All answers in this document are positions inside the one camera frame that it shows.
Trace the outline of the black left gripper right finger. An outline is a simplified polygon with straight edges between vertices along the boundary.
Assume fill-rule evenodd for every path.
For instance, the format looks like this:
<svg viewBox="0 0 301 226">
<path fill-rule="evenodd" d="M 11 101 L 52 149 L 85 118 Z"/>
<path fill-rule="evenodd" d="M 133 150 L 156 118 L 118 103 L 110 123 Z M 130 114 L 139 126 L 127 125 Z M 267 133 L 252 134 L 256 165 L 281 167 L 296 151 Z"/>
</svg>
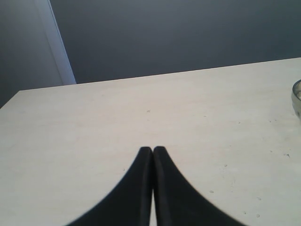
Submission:
<svg viewBox="0 0 301 226">
<path fill-rule="evenodd" d="M 242 226 L 204 198 L 181 174 L 163 146 L 153 150 L 158 226 Z"/>
</svg>

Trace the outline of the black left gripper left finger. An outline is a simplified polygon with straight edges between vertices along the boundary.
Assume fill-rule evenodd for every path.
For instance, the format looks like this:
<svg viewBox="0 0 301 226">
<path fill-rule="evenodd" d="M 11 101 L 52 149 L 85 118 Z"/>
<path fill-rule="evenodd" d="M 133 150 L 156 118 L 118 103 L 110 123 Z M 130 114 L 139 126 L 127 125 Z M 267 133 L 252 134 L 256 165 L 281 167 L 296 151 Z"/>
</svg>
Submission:
<svg viewBox="0 0 301 226">
<path fill-rule="evenodd" d="M 71 226 L 148 226 L 152 200 L 152 150 L 141 147 L 119 183 Z"/>
</svg>

